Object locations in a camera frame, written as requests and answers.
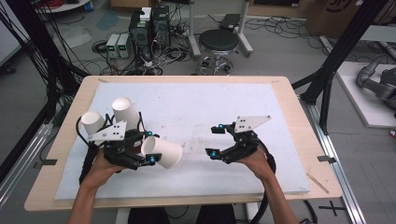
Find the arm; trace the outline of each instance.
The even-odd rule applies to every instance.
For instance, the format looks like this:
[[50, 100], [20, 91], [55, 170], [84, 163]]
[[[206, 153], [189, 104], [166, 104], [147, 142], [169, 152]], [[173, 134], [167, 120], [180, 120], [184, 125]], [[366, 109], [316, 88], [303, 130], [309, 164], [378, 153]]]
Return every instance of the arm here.
[[103, 155], [103, 150], [99, 150], [90, 172], [79, 186], [72, 213], [67, 223], [91, 223], [93, 204], [97, 190], [104, 185], [114, 173], [122, 169], [124, 168], [108, 162]]
[[272, 172], [263, 150], [259, 147], [252, 155], [239, 162], [244, 163], [262, 182], [275, 223], [299, 223], [286, 201], [282, 188]]

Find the paper cup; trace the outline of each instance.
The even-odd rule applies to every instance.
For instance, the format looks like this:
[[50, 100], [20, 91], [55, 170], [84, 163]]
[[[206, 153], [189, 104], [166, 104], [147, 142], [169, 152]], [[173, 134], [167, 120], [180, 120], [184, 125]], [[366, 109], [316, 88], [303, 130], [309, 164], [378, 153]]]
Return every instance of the paper cup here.
[[127, 97], [121, 97], [112, 104], [116, 122], [126, 120], [126, 131], [136, 129], [139, 122], [139, 114], [134, 109], [131, 101]]
[[170, 169], [178, 164], [181, 159], [181, 145], [165, 141], [161, 138], [149, 136], [142, 144], [142, 154], [162, 153], [158, 163], [165, 169]]
[[97, 111], [87, 111], [81, 116], [81, 123], [88, 135], [93, 135], [105, 124], [105, 119]]

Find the power supply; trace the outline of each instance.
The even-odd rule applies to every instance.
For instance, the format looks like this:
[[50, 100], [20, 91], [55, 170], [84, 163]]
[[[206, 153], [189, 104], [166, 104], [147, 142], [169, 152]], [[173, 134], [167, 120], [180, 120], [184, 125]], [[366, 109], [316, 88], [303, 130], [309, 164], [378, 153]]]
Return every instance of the power supply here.
[[156, 33], [157, 44], [162, 49], [171, 46], [170, 26], [169, 26], [169, 6], [154, 7], [152, 13], [154, 32]]
[[129, 58], [132, 52], [131, 37], [128, 34], [120, 35], [119, 42], [117, 43], [119, 54], [121, 58]]
[[117, 48], [117, 43], [119, 42], [120, 35], [111, 35], [107, 40], [106, 48], [109, 58], [119, 58], [119, 48]]
[[151, 46], [154, 36], [154, 30], [152, 29], [152, 21], [141, 21], [140, 12], [137, 10], [131, 18], [131, 23], [129, 25], [129, 33], [132, 39], [132, 44], [137, 59], [140, 57], [144, 58], [146, 61], [152, 60], [152, 51], [155, 49]]

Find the hand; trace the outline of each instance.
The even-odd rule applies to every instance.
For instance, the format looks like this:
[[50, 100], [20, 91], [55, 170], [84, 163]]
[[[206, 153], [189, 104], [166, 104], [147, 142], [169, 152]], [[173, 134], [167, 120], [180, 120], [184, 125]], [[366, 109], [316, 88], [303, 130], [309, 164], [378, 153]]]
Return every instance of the hand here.
[[260, 146], [257, 147], [257, 150], [253, 154], [237, 162], [245, 164], [260, 180], [265, 180], [270, 176], [274, 176], [265, 157], [264, 150]]
[[95, 162], [93, 163], [91, 170], [85, 176], [81, 183], [87, 188], [98, 189], [103, 186], [107, 180], [116, 172], [126, 169], [125, 167], [111, 164], [105, 159], [102, 149], [99, 149], [98, 155], [96, 156]]

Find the black stool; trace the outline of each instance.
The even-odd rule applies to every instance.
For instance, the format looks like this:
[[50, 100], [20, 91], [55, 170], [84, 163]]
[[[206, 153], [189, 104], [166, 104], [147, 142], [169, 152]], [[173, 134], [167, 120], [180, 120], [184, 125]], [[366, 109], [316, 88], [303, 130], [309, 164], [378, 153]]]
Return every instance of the black stool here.
[[201, 71], [207, 75], [206, 71], [213, 70], [213, 76], [218, 71], [230, 75], [233, 72], [233, 63], [221, 56], [236, 51], [238, 44], [237, 35], [230, 31], [218, 29], [203, 32], [199, 37], [200, 48], [212, 53], [213, 56], [204, 57], [199, 63], [197, 72]]

